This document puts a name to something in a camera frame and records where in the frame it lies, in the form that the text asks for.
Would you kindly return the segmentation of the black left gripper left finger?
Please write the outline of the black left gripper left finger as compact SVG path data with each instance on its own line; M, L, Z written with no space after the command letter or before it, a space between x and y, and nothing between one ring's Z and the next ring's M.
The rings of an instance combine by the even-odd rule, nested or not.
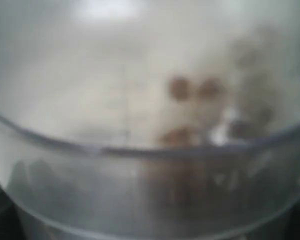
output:
M0 187L0 240L25 240L14 204Z

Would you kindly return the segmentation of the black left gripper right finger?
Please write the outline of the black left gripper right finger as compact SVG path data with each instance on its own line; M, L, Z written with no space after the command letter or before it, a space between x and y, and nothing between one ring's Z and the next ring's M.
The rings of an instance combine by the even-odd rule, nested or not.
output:
M246 240L300 240L300 200L283 216L257 228Z

